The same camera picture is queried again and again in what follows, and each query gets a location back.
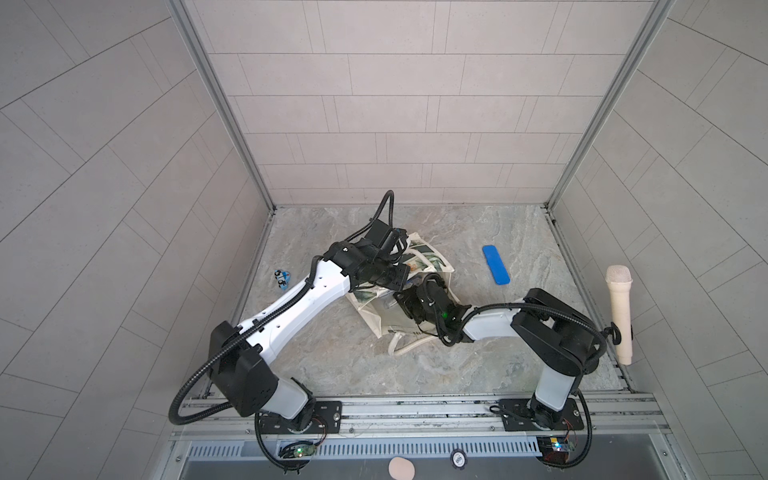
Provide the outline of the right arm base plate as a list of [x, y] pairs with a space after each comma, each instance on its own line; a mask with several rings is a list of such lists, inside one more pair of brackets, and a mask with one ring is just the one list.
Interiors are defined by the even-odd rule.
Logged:
[[489, 411], [502, 418], [504, 429], [512, 431], [584, 430], [585, 415], [580, 403], [568, 398], [562, 410], [553, 410], [531, 399], [501, 399]]

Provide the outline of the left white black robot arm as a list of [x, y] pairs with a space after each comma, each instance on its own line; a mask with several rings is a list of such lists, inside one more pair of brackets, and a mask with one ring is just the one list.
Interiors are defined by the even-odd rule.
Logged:
[[307, 428], [315, 398], [299, 381], [275, 374], [271, 363], [310, 320], [346, 294], [367, 285], [403, 290], [410, 272], [402, 261], [407, 247], [404, 229], [375, 220], [362, 238], [335, 242], [314, 257], [303, 282], [261, 313], [235, 327], [216, 327], [211, 354], [256, 329], [208, 370], [231, 407], [242, 417], [266, 412], [281, 416], [294, 431]]

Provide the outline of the blue plastic case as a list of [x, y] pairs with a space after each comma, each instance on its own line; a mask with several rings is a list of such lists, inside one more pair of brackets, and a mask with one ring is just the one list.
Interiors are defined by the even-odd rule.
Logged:
[[494, 282], [497, 285], [508, 285], [510, 283], [510, 276], [497, 247], [494, 245], [484, 245], [482, 253]]

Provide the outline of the cream canvas tote bag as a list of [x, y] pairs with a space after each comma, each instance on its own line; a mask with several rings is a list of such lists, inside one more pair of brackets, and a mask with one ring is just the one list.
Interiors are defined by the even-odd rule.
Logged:
[[452, 264], [418, 233], [409, 234], [407, 240], [408, 248], [402, 262], [410, 268], [410, 273], [403, 291], [371, 286], [345, 295], [377, 338], [392, 335], [388, 346], [391, 357], [402, 356], [437, 339], [436, 327], [416, 306], [417, 286], [427, 274], [437, 274], [447, 289], [448, 298], [459, 302], [450, 288], [451, 276], [455, 272]]

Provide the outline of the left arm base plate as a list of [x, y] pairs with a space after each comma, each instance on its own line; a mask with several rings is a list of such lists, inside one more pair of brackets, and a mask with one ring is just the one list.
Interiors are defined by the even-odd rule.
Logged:
[[276, 413], [260, 412], [257, 417], [258, 426], [261, 433], [266, 435], [338, 434], [342, 409], [341, 401], [317, 401], [308, 417], [309, 423], [302, 428], [297, 421], [287, 420]]

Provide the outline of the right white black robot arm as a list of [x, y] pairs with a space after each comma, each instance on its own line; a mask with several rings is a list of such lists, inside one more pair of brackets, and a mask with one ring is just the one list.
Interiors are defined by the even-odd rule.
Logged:
[[544, 363], [537, 387], [522, 411], [513, 414], [543, 429], [562, 422], [569, 398], [584, 376], [594, 372], [608, 349], [620, 339], [612, 326], [603, 330], [547, 291], [532, 288], [511, 303], [471, 306], [455, 302], [443, 278], [430, 273], [394, 294], [405, 316], [446, 347], [486, 338], [522, 339]]

